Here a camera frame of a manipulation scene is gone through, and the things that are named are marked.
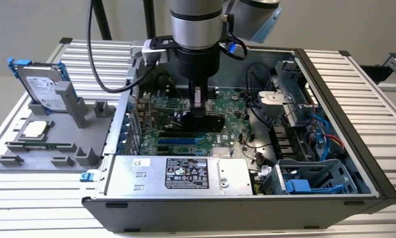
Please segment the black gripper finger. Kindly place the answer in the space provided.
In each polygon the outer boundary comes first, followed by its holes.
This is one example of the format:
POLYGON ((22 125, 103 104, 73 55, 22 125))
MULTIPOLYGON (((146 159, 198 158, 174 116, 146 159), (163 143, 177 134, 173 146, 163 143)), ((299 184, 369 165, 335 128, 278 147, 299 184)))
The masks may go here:
POLYGON ((193 82, 189 80, 189 110, 194 117, 202 117, 206 111, 207 83, 206 81, 193 82))

